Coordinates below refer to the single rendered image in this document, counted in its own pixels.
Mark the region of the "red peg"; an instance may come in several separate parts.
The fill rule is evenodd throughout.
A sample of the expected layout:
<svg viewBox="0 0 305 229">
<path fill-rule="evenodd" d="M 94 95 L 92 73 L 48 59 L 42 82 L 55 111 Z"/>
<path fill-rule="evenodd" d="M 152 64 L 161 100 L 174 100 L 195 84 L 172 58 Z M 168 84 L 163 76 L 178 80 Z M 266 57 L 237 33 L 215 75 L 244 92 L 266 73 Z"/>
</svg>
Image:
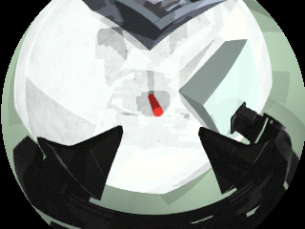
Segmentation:
<svg viewBox="0 0 305 229">
<path fill-rule="evenodd" d="M 153 96 L 153 94 L 149 94 L 148 99 L 149 99 L 150 107 L 152 107 L 152 114 L 153 115 L 162 115 L 163 110 L 161 110 L 161 107 L 159 106 L 159 103 L 157 103 L 155 96 Z"/>
</svg>

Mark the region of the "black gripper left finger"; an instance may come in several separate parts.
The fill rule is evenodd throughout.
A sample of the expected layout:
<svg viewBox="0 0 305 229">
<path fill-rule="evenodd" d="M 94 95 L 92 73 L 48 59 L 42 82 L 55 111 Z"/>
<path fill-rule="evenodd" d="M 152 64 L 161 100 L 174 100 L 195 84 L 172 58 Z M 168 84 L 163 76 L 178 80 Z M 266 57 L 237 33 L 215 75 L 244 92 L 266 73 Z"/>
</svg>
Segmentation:
<svg viewBox="0 0 305 229">
<path fill-rule="evenodd" d="M 122 125 L 118 125 L 106 133 L 71 146 L 58 144 L 42 136 L 37 140 L 46 157 L 66 169 L 83 190 L 88 191 L 91 198 L 100 201 L 122 136 Z"/>
</svg>

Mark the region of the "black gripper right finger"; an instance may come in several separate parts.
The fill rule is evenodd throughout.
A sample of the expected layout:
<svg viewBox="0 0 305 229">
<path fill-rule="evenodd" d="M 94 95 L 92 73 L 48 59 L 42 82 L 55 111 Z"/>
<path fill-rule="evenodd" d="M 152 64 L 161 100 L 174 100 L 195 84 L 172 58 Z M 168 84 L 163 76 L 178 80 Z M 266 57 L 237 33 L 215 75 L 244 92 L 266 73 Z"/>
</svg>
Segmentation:
<svg viewBox="0 0 305 229">
<path fill-rule="evenodd" d="M 215 133 L 214 130 L 199 127 L 198 137 L 220 186 L 221 195 L 232 191 L 235 184 L 247 175 L 249 169 L 267 148 L 270 148 L 274 137 L 264 138 L 255 144 L 243 144 L 235 138 Z"/>
</svg>

